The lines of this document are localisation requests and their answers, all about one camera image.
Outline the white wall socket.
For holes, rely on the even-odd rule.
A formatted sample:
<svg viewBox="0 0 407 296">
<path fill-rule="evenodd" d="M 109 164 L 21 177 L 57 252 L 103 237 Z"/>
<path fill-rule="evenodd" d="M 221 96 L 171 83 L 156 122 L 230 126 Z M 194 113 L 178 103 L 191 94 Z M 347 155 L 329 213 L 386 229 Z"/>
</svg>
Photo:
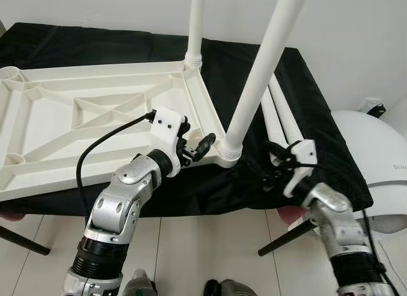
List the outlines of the white wall socket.
<svg viewBox="0 0 407 296">
<path fill-rule="evenodd" d="M 382 100 L 380 98 L 367 97 L 360 103 L 357 110 L 364 112 L 364 113 L 368 113 L 369 110 L 374 109 L 374 107 L 376 107 L 377 105 L 379 105 L 381 103 L 382 103 Z"/>
</svg>

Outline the black power plug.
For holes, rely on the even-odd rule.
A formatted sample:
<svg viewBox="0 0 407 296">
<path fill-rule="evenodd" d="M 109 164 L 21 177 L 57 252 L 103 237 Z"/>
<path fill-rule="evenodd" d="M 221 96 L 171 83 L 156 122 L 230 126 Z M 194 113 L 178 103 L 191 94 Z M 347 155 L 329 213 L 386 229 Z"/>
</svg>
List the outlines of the black power plug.
<svg viewBox="0 0 407 296">
<path fill-rule="evenodd" d="M 376 104 L 374 105 L 371 109 L 369 109 L 366 114 L 370 116 L 374 116 L 375 118 L 381 118 L 381 116 L 384 115 L 384 113 L 387 112 L 387 108 L 384 106 L 384 104 Z"/>
</svg>

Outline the white plastic table leg tube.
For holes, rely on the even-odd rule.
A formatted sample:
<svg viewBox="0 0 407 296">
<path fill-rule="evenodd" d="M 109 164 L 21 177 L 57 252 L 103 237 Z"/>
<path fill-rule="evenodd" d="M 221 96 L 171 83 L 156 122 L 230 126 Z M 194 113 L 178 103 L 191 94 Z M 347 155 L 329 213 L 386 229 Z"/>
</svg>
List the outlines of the white plastic table leg tube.
<svg viewBox="0 0 407 296">
<path fill-rule="evenodd" d="M 191 0 L 185 68 L 197 69 L 202 65 L 202 29 L 205 0 Z"/>
<path fill-rule="evenodd" d="M 287 147 L 289 145 L 287 142 L 287 136 L 283 130 L 275 104 L 273 103 L 269 86 L 266 87 L 261 96 L 261 104 L 259 107 L 262 111 L 268 140 L 279 144 L 282 147 Z"/>
<path fill-rule="evenodd" d="M 303 135 L 297 124 L 296 117 L 293 115 L 293 110 L 287 102 L 276 75 L 272 75 L 271 80 L 268 81 L 268 96 L 261 99 L 263 109 L 267 109 L 270 103 L 273 104 L 279 127 L 273 128 L 272 125 L 267 124 L 268 138 L 282 146 L 302 141 Z"/>
<path fill-rule="evenodd" d="M 217 146 L 217 164 L 231 168 L 241 158 L 242 142 L 255 116 L 265 87 L 276 70 L 291 31 L 296 25 L 306 0 L 277 0 L 252 69 L 226 131 L 226 138 Z"/>
</svg>

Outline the grey robot left foot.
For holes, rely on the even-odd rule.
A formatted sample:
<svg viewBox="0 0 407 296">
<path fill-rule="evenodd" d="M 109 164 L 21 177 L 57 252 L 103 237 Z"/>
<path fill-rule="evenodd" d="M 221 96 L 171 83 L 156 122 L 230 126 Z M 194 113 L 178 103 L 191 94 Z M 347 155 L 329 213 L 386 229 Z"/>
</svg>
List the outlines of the grey robot left foot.
<svg viewBox="0 0 407 296">
<path fill-rule="evenodd" d="M 120 288 L 119 296 L 158 296 L 154 282 L 142 268 L 136 269 L 131 280 Z"/>
</svg>

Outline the white domed appliance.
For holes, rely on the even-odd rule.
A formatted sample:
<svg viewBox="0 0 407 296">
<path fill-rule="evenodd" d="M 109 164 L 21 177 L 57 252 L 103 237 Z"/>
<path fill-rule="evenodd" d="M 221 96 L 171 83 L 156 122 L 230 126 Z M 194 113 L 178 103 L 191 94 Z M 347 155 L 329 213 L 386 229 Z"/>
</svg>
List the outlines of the white domed appliance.
<svg viewBox="0 0 407 296">
<path fill-rule="evenodd" d="M 407 229 L 405 138 L 366 113 L 331 114 L 374 200 L 366 214 L 375 240 L 398 236 Z"/>
</svg>

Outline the black table cover cloth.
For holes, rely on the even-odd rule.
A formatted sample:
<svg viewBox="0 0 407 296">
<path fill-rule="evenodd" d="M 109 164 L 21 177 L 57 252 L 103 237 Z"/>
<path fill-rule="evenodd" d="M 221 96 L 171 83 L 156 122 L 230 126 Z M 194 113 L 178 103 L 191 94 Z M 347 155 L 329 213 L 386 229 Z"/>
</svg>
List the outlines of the black table cover cloth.
<svg viewBox="0 0 407 296">
<path fill-rule="evenodd" d="M 21 69 L 183 60 L 184 35 L 18 22 L 0 36 L 0 67 Z M 228 125 L 247 80 L 258 46 L 205 39 L 202 78 L 223 125 Z M 329 105 L 299 50 L 287 48 L 276 72 L 300 132 L 315 142 L 313 177 L 342 192 L 357 209 L 374 202 L 366 180 L 338 130 Z M 220 215 L 239 209 L 277 209 L 293 202 L 275 190 L 264 148 L 263 115 L 247 131 L 242 158 L 230 169 L 215 164 L 183 169 L 163 183 L 142 207 L 143 217 Z"/>
</svg>

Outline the white plastic children table top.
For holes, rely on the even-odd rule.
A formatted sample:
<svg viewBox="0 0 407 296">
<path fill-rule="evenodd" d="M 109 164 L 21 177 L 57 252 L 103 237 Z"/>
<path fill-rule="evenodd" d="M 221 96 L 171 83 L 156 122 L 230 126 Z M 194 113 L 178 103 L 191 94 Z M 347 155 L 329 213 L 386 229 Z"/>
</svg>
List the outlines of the white plastic children table top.
<svg viewBox="0 0 407 296">
<path fill-rule="evenodd" d="M 226 136 L 200 70 L 183 61 L 0 68 L 0 202 L 76 188 L 88 146 L 159 107 L 186 116 L 188 148 Z"/>
</svg>

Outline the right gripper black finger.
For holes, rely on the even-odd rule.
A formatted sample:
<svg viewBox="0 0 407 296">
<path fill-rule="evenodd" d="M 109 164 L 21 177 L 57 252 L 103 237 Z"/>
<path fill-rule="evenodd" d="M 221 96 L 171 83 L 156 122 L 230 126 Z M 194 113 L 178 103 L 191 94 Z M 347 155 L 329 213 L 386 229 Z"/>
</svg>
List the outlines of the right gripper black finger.
<svg viewBox="0 0 407 296">
<path fill-rule="evenodd" d="M 272 164 L 283 164 L 291 159 L 290 151 L 273 141 L 266 142 L 266 151 Z"/>
<path fill-rule="evenodd" d="M 267 171 L 262 176 L 261 189 L 272 195 L 280 195 L 285 188 L 285 172 L 280 170 Z"/>
</svg>

